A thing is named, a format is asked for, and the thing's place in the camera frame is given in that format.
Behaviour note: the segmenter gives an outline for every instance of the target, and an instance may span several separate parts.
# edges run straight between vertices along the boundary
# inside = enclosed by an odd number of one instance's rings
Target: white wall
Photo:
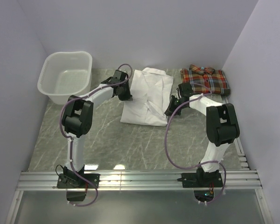
[[[280,0],[259,0],[223,69],[249,164],[280,224]]]
[[[48,54],[93,67],[221,68],[257,0],[18,0]]]
[[[0,0],[0,224],[29,165],[46,97],[36,84],[46,52],[15,0]]]

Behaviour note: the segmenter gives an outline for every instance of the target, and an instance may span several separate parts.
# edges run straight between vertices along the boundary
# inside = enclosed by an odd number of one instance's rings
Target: red plaid shirt
[[[211,67],[197,67],[190,65],[190,69],[181,70],[182,82],[198,83],[210,88],[214,94],[229,95],[230,88],[222,70],[215,70]],[[192,84],[195,93],[208,93],[209,91],[198,85]]]

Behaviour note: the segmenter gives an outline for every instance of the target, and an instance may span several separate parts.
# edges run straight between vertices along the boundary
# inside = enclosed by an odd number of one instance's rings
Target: clothing
[[[198,83],[210,88],[214,94],[228,96],[230,87],[227,83],[223,70],[215,70],[212,67],[197,67],[190,65],[189,69],[181,70],[182,82]],[[192,84],[195,93],[208,93],[202,86]]]
[[[135,70],[131,84],[132,101],[125,101],[120,122],[166,126],[164,114],[169,106],[173,77],[165,71],[145,68]]]

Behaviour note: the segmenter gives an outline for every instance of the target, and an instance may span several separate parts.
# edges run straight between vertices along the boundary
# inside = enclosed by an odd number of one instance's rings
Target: shirt collar
[[[190,65],[190,70],[195,72],[195,73],[198,73],[199,75],[204,75],[205,73],[208,73],[208,74],[213,74],[214,73],[214,69],[212,67],[197,67],[195,65]]]

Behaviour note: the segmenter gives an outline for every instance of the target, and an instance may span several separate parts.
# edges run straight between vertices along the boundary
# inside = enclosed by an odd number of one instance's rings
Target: black bracket
[[[78,98],[70,96],[69,100]],[[71,102],[64,111],[62,125],[67,133],[73,133],[80,138],[81,135],[87,134],[92,125],[93,102],[86,100],[77,100]]]
[[[213,184],[215,188],[223,187],[219,170],[205,173],[201,167],[196,170],[196,173],[182,173],[182,177],[177,181],[182,182],[183,188],[209,188],[210,184]]]
[[[217,147],[225,143],[233,143],[239,136],[239,127],[232,104],[206,108],[206,133],[210,142]]]
[[[192,86],[190,83],[181,83],[178,85],[178,88],[176,90],[179,95],[179,99],[176,96],[171,95],[171,100],[170,100],[169,106],[168,106],[167,110],[165,111],[165,114],[167,116],[171,116],[179,105],[188,101],[191,96],[197,94],[197,93],[193,92]],[[187,107],[189,107],[189,105],[184,105],[183,107],[181,107],[176,112],[176,115],[181,115],[182,109],[187,108]]]
[[[85,174],[84,167],[78,172],[83,178],[93,183],[95,188],[98,188],[100,174]],[[63,174],[60,174],[57,181],[58,189],[85,189],[85,191],[67,191],[66,198],[69,202],[81,202],[86,197],[86,189],[94,187],[84,180],[80,179],[73,171],[63,168]]]
[[[102,84],[116,84],[123,82],[128,77],[128,74],[126,74],[123,71],[115,70],[113,77],[107,78],[105,81],[102,82]],[[113,87],[113,97],[118,96],[119,100],[121,101],[128,101],[133,100],[133,97],[130,92],[130,86],[129,81],[126,81],[125,83],[114,86]]]

